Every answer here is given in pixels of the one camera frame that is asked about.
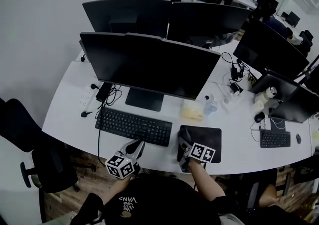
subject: black t-shirt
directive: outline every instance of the black t-shirt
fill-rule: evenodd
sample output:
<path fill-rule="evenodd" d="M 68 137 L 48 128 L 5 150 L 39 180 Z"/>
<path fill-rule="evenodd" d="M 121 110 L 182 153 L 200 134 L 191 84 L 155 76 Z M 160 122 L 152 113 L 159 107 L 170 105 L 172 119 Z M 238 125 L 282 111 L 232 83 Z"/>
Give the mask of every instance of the black t-shirt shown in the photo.
<path fill-rule="evenodd" d="M 93 205 L 84 204 L 72 225 L 87 222 L 90 212 L 85 206 L 92 208 Z M 178 221 L 219 225 L 220 215 L 237 210 L 236 202 L 228 197 L 210 202 L 184 181 L 153 175 L 132 180 L 124 191 L 101 208 L 106 224 Z"/>

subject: keyboard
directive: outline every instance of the keyboard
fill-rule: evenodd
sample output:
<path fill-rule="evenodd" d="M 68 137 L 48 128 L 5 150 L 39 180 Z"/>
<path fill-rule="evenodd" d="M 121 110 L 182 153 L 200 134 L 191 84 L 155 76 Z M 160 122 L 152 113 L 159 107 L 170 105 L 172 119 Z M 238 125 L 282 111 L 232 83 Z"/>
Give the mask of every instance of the keyboard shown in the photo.
<path fill-rule="evenodd" d="M 290 147 L 290 132 L 272 130 L 260 131 L 261 148 Z"/>
<path fill-rule="evenodd" d="M 110 108 L 103 108 L 95 128 L 130 139 L 141 139 L 146 143 L 168 146 L 171 122 L 147 118 Z"/>

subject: computer monitor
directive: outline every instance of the computer monitor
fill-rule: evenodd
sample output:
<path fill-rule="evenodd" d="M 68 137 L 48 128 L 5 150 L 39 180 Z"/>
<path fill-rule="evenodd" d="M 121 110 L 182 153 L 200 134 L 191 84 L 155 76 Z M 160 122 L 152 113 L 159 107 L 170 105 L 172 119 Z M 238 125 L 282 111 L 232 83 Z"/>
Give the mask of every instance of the computer monitor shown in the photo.
<path fill-rule="evenodd" d="M 164 94 L 195 100 L 220 54 L 154 36 L 81 33 L 99 81 L 131 87 L 126 104 L 160 111 Z"/>
<path fill-rule="evenodd" d="M 275 87 L 277 91 L 274 99 L 285 101 L 297 88 L 300 87 L 300 84 L 277 74 L 276 72 L 267 70 L 249 91 L 258 94 L 270 86 Z"/>
<path fill-rule="evenodd" d="M 304 123 L 319 112 L 319 96 L 300 86 L 291 96 L 272 110 L 268 117 Z"/>
<path fill-rule="evenodd" d="M 292 27 L 296 27 L 300 18 L 294 14 L 294 12 L 290 12 L 288 17 L 286 18 L 286 22 L 289 23 Z"/>
<path fill-rule="evenodd" d="M 250 10 L 213 3 L 174 2 L 167 38 L 203 48 L 230 43 Z"/>
<path fill-rule="evenodd" d="M 250 20 L 234 55 L 262 74 L 268 68 L 292 80 L 309 64 L 291 43 L 255 18 Z"/>
<path fill-rule="evenodd" d="M 310 73 L 310 77 L 305 81 L 305 85 L 308 89 L 319 95 L 319 66 Z"/>
<path fill-rule="evenodd" d="M 276 12 L 277 6 L 276 0 L 257 0 L 257 8 L 254 10 L 253 16 L 257 19 L 263 18 L 263 21 L 266 21 Z"/>
<path fill-rule="evenodd" d="M 169 0 L 98 0 L 83 3 L 96 32 L 139 33 L 166 38 Z"/>

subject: electrical outlet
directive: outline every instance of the electrical outlet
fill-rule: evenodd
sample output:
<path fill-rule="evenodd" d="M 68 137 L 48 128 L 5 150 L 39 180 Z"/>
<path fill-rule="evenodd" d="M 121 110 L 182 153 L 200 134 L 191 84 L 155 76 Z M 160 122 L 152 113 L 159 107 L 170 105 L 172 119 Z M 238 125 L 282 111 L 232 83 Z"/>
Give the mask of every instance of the electrical outlet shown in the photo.
<path fill-rule="evenodd" d="M 96 82 L 94 84 L 98 87 L 101 86 L 101 83 L 99 83 L 99 82 Z M 81 94 L 80 100 L 79 100 L 79 106 L 81 108 L 84 109 L 89 105 L 95 91 L 96 90 L 91 89 L 91 84 L 88 84 L 87 86 L 85 86 L 85 88 Z"/>

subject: black hair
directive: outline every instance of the black hair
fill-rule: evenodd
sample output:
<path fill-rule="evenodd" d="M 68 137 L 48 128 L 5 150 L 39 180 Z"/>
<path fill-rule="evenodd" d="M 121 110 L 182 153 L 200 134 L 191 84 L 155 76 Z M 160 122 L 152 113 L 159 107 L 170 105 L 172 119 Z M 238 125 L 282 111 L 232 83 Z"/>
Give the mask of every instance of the black hair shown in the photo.
<path fill-rule="evenodd" d="M 287 37 L 293 36 L 293 31 L 290 28 L 286 28 L 287 30 Z"/>

